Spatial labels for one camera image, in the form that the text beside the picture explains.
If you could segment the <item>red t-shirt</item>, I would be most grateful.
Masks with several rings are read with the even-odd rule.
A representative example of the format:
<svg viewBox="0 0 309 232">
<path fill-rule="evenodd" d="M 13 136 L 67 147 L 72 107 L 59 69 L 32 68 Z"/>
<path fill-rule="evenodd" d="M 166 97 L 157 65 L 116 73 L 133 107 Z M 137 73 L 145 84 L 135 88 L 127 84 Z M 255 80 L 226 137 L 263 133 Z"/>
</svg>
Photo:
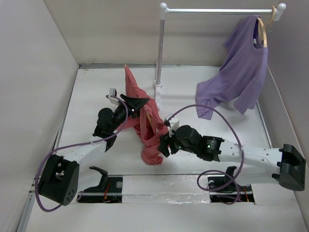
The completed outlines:
<svg viewBox="0 0 309 232">
<path fill-rule="evenodd" d="M 157 150 L 159 138 L 161 135 L 168 133 L 168 128 L 159 116 L 159 110 L 155 100 L 150 98 L 143 89 L 139 88 L 134 75 L 127 65 L 125 66 L 125 82 L 126 96 L 132 98 L 149 98 L 149 101 L 144 105 L 144 109 L 140 113 L 140 117 L 129 118 L 125 128 L 134 128 L 136 134 L 140 137 L 143 143 L 141 152 L 142 160 L 148 165 L 160 165 L 163 162 L 163 158 Z M 152 117 L 152 127 L 146 116 L 147 113 Z"/>
</svg>

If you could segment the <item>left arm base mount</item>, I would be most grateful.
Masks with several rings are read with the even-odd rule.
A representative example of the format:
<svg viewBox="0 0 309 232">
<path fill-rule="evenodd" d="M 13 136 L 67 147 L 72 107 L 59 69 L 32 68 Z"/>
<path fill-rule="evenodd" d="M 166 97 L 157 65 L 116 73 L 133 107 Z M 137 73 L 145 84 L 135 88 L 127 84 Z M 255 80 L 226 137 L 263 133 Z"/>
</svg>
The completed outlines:
<svg viewBox="0 0 309 232">
<path fill-rule="evenodd" d="M 121 203 L 122 175 L 109 175 L 99 167 L 91 166 L 79 175 L 76 201 L 79 203 Z"/>
</svg>

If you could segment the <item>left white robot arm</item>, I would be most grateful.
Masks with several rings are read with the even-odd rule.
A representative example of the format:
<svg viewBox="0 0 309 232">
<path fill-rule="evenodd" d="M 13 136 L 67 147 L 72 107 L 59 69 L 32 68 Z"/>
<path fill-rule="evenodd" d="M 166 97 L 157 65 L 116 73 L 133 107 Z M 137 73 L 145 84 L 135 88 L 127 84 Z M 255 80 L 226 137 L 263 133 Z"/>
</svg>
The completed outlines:
<svg viewBox="0 0 309 232">
<path fill-rule="evenodd" d="M 89 142 L 75 144 L 75 150 L 63 156 L 49 153 L 40 164 L 35 177 L 35 197 L 39 207 L 46 209 L 40 200 L 44 196 L 59 206 L 66 206 L 76 195 L 85 190 L 104 191 L 108 186 L 108 173 L 91 164 L 91 161 L 107 152 L 117 134 L 125 128 L 129 118 L 136 118 L 149 98 L 131 98 L 125 95 L 107 95 L 115 110 L 103 108 L 98 113 L 97 125 Z"/>
</svg>

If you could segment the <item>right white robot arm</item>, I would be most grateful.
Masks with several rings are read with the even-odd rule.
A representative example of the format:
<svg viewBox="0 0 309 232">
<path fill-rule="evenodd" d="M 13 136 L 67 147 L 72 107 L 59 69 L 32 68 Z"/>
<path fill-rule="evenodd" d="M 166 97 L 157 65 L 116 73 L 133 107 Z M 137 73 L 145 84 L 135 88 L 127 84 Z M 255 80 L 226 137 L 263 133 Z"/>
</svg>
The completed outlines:
<svg viewBox="0 0 309 232">
<path fill-rule="evenodd" d="M 220 137 L 201 135 L 184 125 L 162 135 L 158 150 L 165 157 L 182 150 L 204 161 L 235 162 L 263 170 L 260 176 L 240 177 L 234 173 L 224 176 L 223 184 L 228 190 L 253 183 L 278 183 L 293 191 L 305 189 L 306 160 L 293 145 L 284 144 L 282 148 L 239 146 Z"/>
</svg>

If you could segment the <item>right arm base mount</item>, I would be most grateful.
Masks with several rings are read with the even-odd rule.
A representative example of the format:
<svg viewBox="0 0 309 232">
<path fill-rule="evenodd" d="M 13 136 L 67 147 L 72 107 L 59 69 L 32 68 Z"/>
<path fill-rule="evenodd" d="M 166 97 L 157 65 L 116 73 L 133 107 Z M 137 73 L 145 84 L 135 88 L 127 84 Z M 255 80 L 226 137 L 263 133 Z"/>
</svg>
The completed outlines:
<svg viewBox="0 0 309 232">
<path fill-rule="evenodd" d="M 230 179 L 228 176 L 221 174 L 221 173 L 207 173 L 208 184 L 206 186 L 207 189 L 215 189 L 218 188 Z M 238 202 L 240 203 L 254 203 L 254 196 L 252 186 L 241 186 L 238 185 L 239 188 L 239 198 Z M 219 190 L 218 192 L 210 192 L 210 202 L 211 203 L 225 203 L 231 204 L 237 197 L 237 187 L 234 182 L 230 185 L 226 186 L 225 188 Z"/>
</svg>

